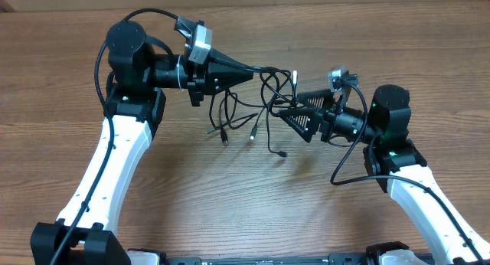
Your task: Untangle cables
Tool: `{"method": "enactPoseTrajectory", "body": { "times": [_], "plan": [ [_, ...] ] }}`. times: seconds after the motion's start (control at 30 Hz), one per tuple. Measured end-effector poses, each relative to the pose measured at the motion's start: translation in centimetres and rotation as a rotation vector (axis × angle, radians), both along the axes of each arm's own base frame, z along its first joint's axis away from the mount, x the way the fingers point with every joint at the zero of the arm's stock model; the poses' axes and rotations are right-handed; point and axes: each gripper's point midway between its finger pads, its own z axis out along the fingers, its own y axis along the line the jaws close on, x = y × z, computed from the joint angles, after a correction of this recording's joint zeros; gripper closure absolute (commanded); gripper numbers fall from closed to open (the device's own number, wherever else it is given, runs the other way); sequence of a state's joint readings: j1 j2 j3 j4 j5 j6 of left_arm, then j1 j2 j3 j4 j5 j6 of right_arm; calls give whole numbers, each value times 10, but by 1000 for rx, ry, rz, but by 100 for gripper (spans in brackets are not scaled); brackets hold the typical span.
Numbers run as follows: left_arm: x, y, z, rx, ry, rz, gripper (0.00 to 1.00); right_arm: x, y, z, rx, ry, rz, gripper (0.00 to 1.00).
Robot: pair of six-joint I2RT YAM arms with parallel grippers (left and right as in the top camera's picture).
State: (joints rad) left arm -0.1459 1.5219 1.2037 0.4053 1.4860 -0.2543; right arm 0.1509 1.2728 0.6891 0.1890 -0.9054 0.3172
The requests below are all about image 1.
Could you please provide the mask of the black USB cable metallic plugs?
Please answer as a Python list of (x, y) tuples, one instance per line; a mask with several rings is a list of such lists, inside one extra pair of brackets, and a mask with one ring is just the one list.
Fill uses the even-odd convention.
[[(289, 104), (289, 107), (295, 106), (296, 87), (298, 80), (298, 72), (289, 70), (280, 70), (275, 67), (251, 67), (254, 73), (258, 73), (262, 82), (260, 97), (261, 105), (244, 103), (238, 99), (236, 93), (225, 91), (225, 96), (222, 99), (219, 107), (219, 120), (222, 120), (221, 110), (224, 109), (226, 123), (221, 123), (222, 126), (228, 125), (230, 129), (239, 129), (241, 126), (256, 117), (256, 122), (250, 133), (250, 140), (254, 140), (258, 123), (263, 112), (266, 112), (266, 131), (267, 139), (270, 140), (269, 115), (278, 117), (278, 113), (272, 111), (273, 107), (283, 108), (283, 104)], [(234, 119), (237, 104), (242, 106), (260, 108), (259, 113), (253, 113), (247, 116)]]

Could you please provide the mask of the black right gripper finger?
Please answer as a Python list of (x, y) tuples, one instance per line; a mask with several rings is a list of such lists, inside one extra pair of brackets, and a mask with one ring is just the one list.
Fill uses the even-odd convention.
[(319, 108), (296, 107), (280, 110), (279, 117), (306, 142), (311, 142), (322, 121)]
[(304, 106), (319, 109), (330, 109), (335, 102), (334, 94), (329, 89), (300, 93), (297, 100)]

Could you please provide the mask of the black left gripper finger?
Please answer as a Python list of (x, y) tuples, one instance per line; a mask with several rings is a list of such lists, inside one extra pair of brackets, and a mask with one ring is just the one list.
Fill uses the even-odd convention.
[(228, 57), (212, 48), (207, 56), (207, 74), (211, 76), (231, 76), (232, 74), (251, 75), (253, 70), (246, 64)]
[(253, 73), (224, 73), (224, 74), (208, 74), (206, 76), (206, 94), (216, 95), (222, 91), (230, 89), (240, 83), (253, 79)]

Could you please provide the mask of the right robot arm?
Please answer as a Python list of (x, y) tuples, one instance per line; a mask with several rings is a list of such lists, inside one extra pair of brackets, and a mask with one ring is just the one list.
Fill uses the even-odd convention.
[(302, 93), (298, 105), (279, 111), (306, 142), (315, 133), (364, 143), (365, 180), (375, 180), (403, 209), (437, 264), (487, 264), (489, 243), (465, 221), (438, 186), (425, 158), (408, 138), (410, 94), (396, 85), (378, 87), (362, 110), (335, 100), (330, 90)]

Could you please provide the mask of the black USB cable matte plugs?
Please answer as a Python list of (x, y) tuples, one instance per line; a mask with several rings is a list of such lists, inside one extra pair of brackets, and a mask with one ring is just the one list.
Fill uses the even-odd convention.
[(211, 133), (219, 132), (222, 143), (227, 145), (227, 131), (241, 129), (248, 123), (253, 126), (249, 140), (257, 137), (260, 121), (266, 124), (266, 137), (270, 137), (270, 119), (279, 116), (282, 108), (293, 108), (297, 105), (297, 86), (299, 72), (275, 67), (255, 67), (252, 71), (260, 80), (260, 103), (252, 104), (241, 100), (236, 92), (230, 89), (224, 91), (224, 96), (218, 105), (216, 98), (211, 99), (209, 118)]

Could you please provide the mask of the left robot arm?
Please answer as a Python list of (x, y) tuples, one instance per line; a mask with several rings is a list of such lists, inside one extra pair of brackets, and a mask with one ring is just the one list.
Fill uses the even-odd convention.
[(167, 88), (187, 90), (198, 106), (252, 79), (253, 72), (212, 48), (202, 21), (178, 18), (185, 52), (176, 55), (142, 26), (125, 18), (108, 30), (100, 49), (110, 72), (97, 94), (104, 120), (83, 178), (54, 223), (37, 224), (30, 245), (37, 264), (162, 264), (152, 250), (126, 250), (117, 239), (120, 211), (136, 167), (152, 143), (165, 108)]

